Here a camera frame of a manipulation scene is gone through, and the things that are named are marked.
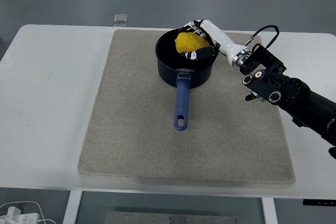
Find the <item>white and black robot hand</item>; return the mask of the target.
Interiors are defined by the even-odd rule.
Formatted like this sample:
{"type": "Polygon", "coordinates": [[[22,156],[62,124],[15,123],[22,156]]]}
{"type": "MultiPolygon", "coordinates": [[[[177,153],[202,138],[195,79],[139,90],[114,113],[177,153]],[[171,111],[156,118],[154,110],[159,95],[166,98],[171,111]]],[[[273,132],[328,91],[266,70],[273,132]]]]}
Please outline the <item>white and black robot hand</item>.
{"type": "Polygon", "coordinates": [[[188,60],[211,58],[215,52],[223,54],[232,66],[241,66],[252,52],[246,45],[236,44],[211,21],[193,20],[178,31],[176,51],[188,60]]]}

